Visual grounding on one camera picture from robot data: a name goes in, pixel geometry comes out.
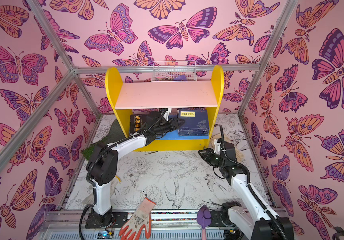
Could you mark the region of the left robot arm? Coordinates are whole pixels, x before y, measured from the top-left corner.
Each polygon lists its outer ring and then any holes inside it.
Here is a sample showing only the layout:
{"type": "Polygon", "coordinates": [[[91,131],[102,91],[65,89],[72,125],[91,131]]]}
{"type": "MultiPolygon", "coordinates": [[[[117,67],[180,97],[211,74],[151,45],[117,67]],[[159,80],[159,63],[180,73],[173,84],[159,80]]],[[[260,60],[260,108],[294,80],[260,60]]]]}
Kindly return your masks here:
{"type": "Polygon", "coordinates": [[[86,167],[86,180],[93,190],[93,202],[85,207],[85,211],[90,210],[87,220],[89,225],[107,227],[113,221],[110,186],[117,173],[118,160],[185,124],[186,121],[178,117],[165,118],[166,113],[167,109],[153,111],[133,135],[114,143],[95,145],[86,167]]]}

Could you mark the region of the black antler cover book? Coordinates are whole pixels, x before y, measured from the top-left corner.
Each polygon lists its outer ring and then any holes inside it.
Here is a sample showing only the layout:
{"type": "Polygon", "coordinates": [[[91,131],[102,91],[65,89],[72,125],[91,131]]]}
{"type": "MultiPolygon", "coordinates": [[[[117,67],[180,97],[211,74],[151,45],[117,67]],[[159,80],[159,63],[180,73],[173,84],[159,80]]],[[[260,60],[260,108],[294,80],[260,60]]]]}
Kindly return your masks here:
{"type": "Polygon", "coordinates": [[[160,118],[160,112],[148,114],[133,114],[130,116],[129,135],[142,134],[156,126],[160,118]]]}

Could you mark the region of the blue thread-bound book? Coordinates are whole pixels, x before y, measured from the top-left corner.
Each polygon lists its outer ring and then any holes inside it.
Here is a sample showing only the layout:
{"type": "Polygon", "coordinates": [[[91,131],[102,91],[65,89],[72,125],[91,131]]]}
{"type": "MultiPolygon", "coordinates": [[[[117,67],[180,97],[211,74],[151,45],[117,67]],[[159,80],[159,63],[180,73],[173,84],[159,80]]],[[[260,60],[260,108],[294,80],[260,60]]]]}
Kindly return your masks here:
{"type": "Polygon", "coordinates": [[[208,139],[209,136],[208,135],[204,135],[204,136],[188,135],[188,136],[178,136],[178,138],[182,138],[182,139],[208,139]]]}

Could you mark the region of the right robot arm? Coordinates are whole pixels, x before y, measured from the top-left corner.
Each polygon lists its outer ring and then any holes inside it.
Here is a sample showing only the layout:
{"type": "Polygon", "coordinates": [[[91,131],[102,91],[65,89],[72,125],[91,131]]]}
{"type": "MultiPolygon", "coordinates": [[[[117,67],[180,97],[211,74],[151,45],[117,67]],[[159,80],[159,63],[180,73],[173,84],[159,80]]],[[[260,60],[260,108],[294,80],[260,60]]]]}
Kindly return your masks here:
{"type": "Polygon", "coordinates": [[[249,169],[239,163],[235,145],[225,141],[223,126],[214,149],[199,150],[200,157],[213,169],[219,169],[243,202],[226,208],[226,222],[234,224],[249,240],[293,240],[294,228],[288,217],[281,217],[260,195],[251,182],[249,169]]]}

